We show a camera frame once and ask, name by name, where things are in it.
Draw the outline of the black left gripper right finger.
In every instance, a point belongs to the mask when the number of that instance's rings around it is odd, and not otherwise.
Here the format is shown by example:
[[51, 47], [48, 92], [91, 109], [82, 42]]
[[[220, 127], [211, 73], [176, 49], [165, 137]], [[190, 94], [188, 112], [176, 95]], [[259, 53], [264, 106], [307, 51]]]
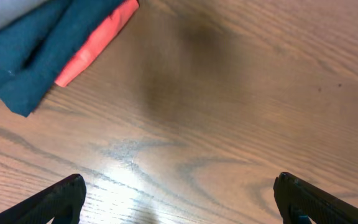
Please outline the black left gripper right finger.
[[289, 172], [276, 177], [273, 191], [284, 224], [358, 224], [358, 208]]

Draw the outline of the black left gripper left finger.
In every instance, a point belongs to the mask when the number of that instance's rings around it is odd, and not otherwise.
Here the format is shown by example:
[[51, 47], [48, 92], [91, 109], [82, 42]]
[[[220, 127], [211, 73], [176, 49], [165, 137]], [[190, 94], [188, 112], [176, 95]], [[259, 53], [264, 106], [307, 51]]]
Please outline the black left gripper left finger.
[[80, 174], [72, 174], [0, 213], [0, 224], [78, 224], [86, 198]]

